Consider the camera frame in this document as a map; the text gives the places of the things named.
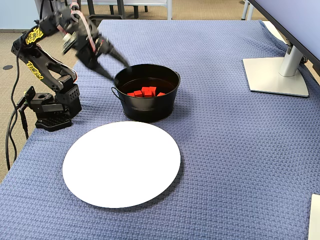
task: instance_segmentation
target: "bucket rim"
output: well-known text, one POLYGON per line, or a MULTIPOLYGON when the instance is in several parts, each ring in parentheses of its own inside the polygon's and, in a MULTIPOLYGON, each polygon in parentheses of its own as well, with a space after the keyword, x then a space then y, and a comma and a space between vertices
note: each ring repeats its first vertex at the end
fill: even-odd
MULTIPOLYGON (((143 97, 143 99, 161 98, 161 97, 164 97, 164 96, 166 96, 166 95, 168 95, 168 94, 171 94, 172 92, 174 92, 174 91, 179 87, 180 81, 181 81, 181 77, 180 77, 180 74, 179 74, 178 72, 172 70, 171 68, 169 68, 169 67, 167 67, 167 66, 158 65, 158 64, 153 64, 153 63, 136 64, 136 65, 132 65, 131 67, 142 66, 142 65, 154 65, 154 66, 159 66, 159 67, 163 67, 163 68, 169 69, 170 71, 174 72, 174 73, 177 75, 178 79, 179 79, 177 86, 176 86, 172 91, 166 93, 165 95, 152 96, 152 97, 143 97)), ((119 72, 115 75, 114 80, 116 80, 118 74, 121 73, 122 71, 124 71, 125 69, 126 69, 126 68, 124 68, 124 69, 122 69, 121 71, 119 71, 119 72)), ((139 97, 139 96, 130 96, 130 95, 126 94, 126 93, 123 93, 122 91, 120 91, 120 90, 117 88, 117 86, 115 85, 115 81, 113 81, 113 85, 114 85, 114 88, 115 88, 119 93, 121 93, 121 94, 123 94, 123 95, 126 95, 126 96, 128 96, 128 97, 130 97, 130 98, 142 99, 142 98, 139 97)))

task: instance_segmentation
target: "power cord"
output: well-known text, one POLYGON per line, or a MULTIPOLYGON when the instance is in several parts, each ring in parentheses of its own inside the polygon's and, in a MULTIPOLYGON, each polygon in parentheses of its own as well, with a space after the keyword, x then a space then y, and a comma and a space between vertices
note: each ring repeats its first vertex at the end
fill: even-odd
POLYGON ((16 106, 16 103, 14 101, 14 93, 15 93, 16 86, 17 86, 18 81, 19 81, 19 76, 20 76, 20 68, 19 68, 20 51, 21 51, 21 48, 19 49, 19 51, 18 51, 18 53, 16 55, 16 80, 15 80, 15 83, 13 85, 12 92, 11 92, 11 102, 13 104, 14 111, 11 114, 7 129, 6 129, 6 136, 5 136, 5 158, 6 158, 6 165, 7 165, 8 171, 10 170, 9 138, 10 138, 10 140, 12 142, 12 145, 13 145, 13 148, 14 148, 14 160, 13 161, 15 161, 17 159, 17 148, 16 148, 16 145, 15 145, 15 141, 12 138, 12 130, 13 130, 13 128, 14 128, 16 122, 17 122, 17 119, 18 119, 18 106, 16 106))
POLYGON ((305 55, 303 55, 301 58, 300 64, 306 64, 307 62, 308 62, 308 58, 305 55))
POLYGON ((19 113, 20 113, 20 118, 21 118, 21 123, 22 123, 22 128, 24 130, 25 138, 28 140, 29 134, 28 134, 28 123, 27 123, 27 118, 25 114, 25 110, 28 107, 28 103, 26 103, 26 98, 23 97, 20 102, 24 101, 22 107, 19 108, 19 113))

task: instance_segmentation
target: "black cable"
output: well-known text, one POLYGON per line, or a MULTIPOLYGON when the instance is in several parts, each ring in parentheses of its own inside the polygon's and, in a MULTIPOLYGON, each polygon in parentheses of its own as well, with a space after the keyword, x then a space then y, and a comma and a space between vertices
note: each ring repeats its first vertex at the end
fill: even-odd
POLYGON ((25 110, 28 107, 27 103, 24 103, 20 108, 19 108, 19 113, 20 113, 20 118, 21 118, 21 123, 22 123, 22 128, 24 130, 25 138, 28 140, 29 134, 28 134, 28 123, 27 123, 27 118, 25 114, 25 110))
POLYGON ((300 64, 306 64, 307 62, 308 62, 308 58, 305 55, 303 55, 301 58, 300 64))
MULTIPOLYGON (((6 135, 5 135, 5 158, 6 158, 6 166, 8 168, 8 171, 10 170, 10 161, 9 161, 9 132, 10 132, 10 126, 11 126, 11 123, 12 123, 12 120, 14 119, 14 116, 15 116, 15 111, 13 110, 12 112, 12 115, 10 117, 10 120, 8 122, 8 127, 6 129, 6 135)), ((13 139, 11 140, 12 142, 12 145, 13 145, 13 148, 15 150, 17 150, 15 147, 15 142, 13 141, 13 139)))
POLYGON ((17 119, 18 119, 18 109, 17 109, 16 103, 14 101, 14 93, 15 93, 16 86, 17 86, 18 81, 19 81, 19 76, 20 76, 20 68, 19 68, 20 51, 21 51, 21 48, 19 49, 19 51, 16 54, 16 80, 15 80, 15 83, 13 85, 12 92, 11 92, 11 102, 13 104, 14 111, 13 111, 11 117, 10 117, 10 120, 9 120, 9 123, 8 123, 8 127, 7 127, 7 130, 6 130, 6 136, 5 136, 5 157, 6 157, 6 164, 7 164, 8 170, 10 170, 9 143, 8 143, 8 141, 9 141, 8 138, 9 137, 10 137, 10 140, 11 140, 13 148, 14 148, 14 160, 13 161, 15 161, 17 159, 17 148, 16 148, 16 145, 15 145, 14 139, 12 138, 12 134, 11 133, 12 133, 12 130, 13 130, 13 128, 14 128, 16 122, 17 122, 17 119))
POLYGON ((40 20, 42 19, 42 12, 44 10, 44 3, 45 3, 45 0, 42 0, 41 7, 40 7, 40 20))

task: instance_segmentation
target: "gray floor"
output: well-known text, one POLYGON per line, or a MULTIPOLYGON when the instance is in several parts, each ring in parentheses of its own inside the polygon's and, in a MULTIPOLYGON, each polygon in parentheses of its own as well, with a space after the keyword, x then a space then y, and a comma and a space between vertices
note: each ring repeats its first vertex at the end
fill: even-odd
MULTIPOLYGON (((243 1, 239 0, 173 0, 173 19, 174 20, 239 20, 243 11, 243 1)), ((109 6, 96 6, 97 14, 110 13, 109 6)), ((165 7, 149 6, 148 12, 144 12, 144 7, 139 7, 139 19, 149 20, 166 20, 167 11, 165 7)), ((88 8, 84 5, 82 11, 88 14, 88 8)), ((125 7, 128 18, 133 18, 134 9, 132 6, 125 7)), ((254 11, 253 20, 266 20, 257 10, 254 11)), ((17 77, 16 57, 10 52, 14 40, 20 36, 19 33, 0 33, 0 182, 7 174, 7 165, 5 157, 5 137, 8 120, 13 111, 10 101, 10 94, 14 82, 17 77), (5 65, 13 65, 11 70, 2 70, 5 65)), ((61 60, 64 64, 72 67, 77 59, 75 52, 71 50, 66 55, 62 55, 62 36, 56 34, 50 38, 41 41, 41 46, 53 57, 61 60)), ((316 77, 312 69, 312 64, 306 64, 316 77)), ((14 99, 18 101, 28 90, 30 86, 34 86, 37 92, 48 93, 49 89, 41 83, 31 71, 22 63, 20 63, 20 79, 17 85, 14 99)), ((34 129, 36 122, 35 114, 31 110, 26 111, 28 120, 29 133, 34 129)), ((13 138, 15 140, 18 152, 21 151, 26 140, 23 129, 18 119, 17 125, 13 130, 13 138)), ((13 150, 10 145, 10 158, 13 159, 13 150)))

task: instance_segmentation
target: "robotic arm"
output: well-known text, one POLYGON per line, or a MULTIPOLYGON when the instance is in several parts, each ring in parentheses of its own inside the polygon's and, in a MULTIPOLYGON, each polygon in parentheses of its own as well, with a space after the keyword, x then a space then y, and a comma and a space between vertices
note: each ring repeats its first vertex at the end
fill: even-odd
MULTIPOLYGON (((80 92, 74 83, 77 73, 45 52, 37 44, 39 41, 62 32, 64 54, 71 48, 75 49, 76 57, 87 68, 111 80, 111 75, 98 62, 101 54, 111 55, 125 67, 129 67, 129 64, 108 39, 99 33, 97 27, 83 16, 76 3, 73 3, 71 8, 66 7, 35 22, 35 27, 14 41, 11 51, 19 56, 40 81, 56 93, 55 96, 50 93, 36 93, 31 87, 24 96, 24 105, 36 113, 35 126, 56 131, 71 126, 71 118, 81 111, 80 92), (49 71, 58 73, 60 77, 53 77, 49 71)), ((18 108, 21 108, 24 101, 19 102, 18 108)))

